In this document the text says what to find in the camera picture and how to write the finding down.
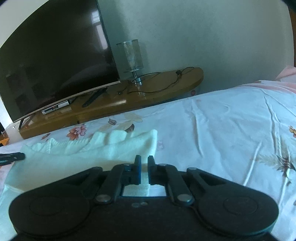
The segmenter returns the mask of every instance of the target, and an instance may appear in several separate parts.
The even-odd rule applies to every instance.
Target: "black cable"
[[[143,77],[146,75],[150,75],[150,74],[156,74],[155,76],[157,76],[157,75],[161,74],[161,72],[152,72],[152,73],[148,73],[148,74],[143,74],[143,75],[138,76],[137,78],[140,78],[140,77]],[[132,84],[137,78],[133,79],[132,81],[129,81],[127,86],[123,90],[118,91],[117,94],[119,94],[119,95],[123,94],[123,92],[127,89],[127,87],[130,86],[130,84]]]
[[[165,88],[163,88],[163,89],[156,90],[156,91],[150,91],[150,92],[147,92],[147,91],[130,91],[130,92],[128,92],[128,94],[130,94],[130,93],[135,93],[135,92],[138,92],[138,93],[145,93],[145,94],[152,94],[152,93],[157,93],[157,92],[164,91],[164,90],[170,88],[173,84],[176,84],[176,83],[179,81],[179,79],[182,77],[182,75],[188,74],[189,72],[192,71],[192,70],[190,70],[190,71],[188,71],[187,73],[183,74],[183,71],[186,70],[186,69],[188,69],[188,68],[192,68],[192,70],[194,69],[194,67],[186,67],[186,68],[183,69],[182,71],[180,71],[180,70],[176,71],[176,74],[177,74],[177,79],[176,79],[176,81],[173,82],[173,83],[171,83],[171,84],[169,84],[167,87],[165,87]]]

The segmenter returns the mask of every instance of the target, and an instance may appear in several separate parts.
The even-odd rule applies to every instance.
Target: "wooden table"
[[[71,105],[49,114],[36,113],[24,122],[19,133],[27,139],[89,120],[156,105],[194,89],[203,81],[203,77],[201,68],[186,69],[175,84],[155,93],[128,92],[138,90],[153,92],[164,89],[177,80],[176,71],[145,76],[142,78],[142,86],[124,80],[121,84],[108,87],[107,91],[88,107],[81,107],[90,97],[90,95],[84,95],[79,96]],[[125,87],[127,87],[125,91],[118,94]]]

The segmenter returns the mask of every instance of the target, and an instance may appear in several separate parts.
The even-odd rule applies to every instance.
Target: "bed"
[[[180,171],[197,167],[271,196],[280,214],[272,234],[280,241],[296,238],[296,84],[258,81],[132,112],[89,121],[0,148],[77,141],[114,129],[157,130],[156,163]],[[15,235],[8,217],[19,193],[5,184],[11,165],[0,168],[0,240]],[[165,195],[151,188],[150,196]]]

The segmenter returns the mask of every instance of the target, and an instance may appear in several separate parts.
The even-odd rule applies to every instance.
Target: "television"
[[[49,0],[0,48],[0,96],[13,122],[119,82],[97,0]]]

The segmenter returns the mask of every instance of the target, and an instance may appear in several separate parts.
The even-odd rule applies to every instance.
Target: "garment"
[[[111,170],[122,163],[133,163],[136,155],[142,157],[141,185],[129,185],[126,196],[148,196],[147,158],[154,155],[157,131],[131,132],[114,130],[95,132],[91,138],[24,145],[21,152],[26,159],[16,162],[7,175],[5,184],[20,192],[28,191],[63,179],[92,167]]]

